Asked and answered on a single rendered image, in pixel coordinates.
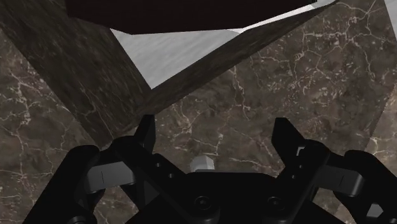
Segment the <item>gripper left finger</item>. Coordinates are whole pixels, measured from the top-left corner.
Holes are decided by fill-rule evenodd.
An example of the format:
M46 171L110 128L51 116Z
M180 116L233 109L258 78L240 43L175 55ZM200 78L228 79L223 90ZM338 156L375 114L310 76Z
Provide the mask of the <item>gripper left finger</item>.
M98 224L94 209L107 188L120 186L139 207L126 224L199 224L197 192L181 192L185 173L153 153L155 118L145 115L133 136L71 149L23 224Z

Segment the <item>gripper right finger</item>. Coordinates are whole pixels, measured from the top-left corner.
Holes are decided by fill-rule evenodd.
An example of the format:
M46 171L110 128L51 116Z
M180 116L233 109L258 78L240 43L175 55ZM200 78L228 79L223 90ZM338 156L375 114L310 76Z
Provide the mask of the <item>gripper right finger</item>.
M313 203L332 191L356 224L397 224L397 176L373 154L340 156L305 139L287 118L276 118L271 142L285 168L269 191L269 224L344 224Z

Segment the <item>small grey white cylinder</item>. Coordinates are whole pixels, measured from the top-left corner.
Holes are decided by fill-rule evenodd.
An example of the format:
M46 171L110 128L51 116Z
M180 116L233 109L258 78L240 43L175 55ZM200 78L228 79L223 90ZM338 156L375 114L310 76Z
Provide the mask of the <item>small grey white cylinder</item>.
M214 160L207 155L197 156L190 162L190 171L215 170Z

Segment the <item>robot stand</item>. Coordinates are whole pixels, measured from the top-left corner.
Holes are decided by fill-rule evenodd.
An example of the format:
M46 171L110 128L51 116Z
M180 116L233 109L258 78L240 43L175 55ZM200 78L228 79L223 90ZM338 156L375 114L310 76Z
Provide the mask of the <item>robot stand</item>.
M65 0L67 15L127 34L245 28L317 0Z

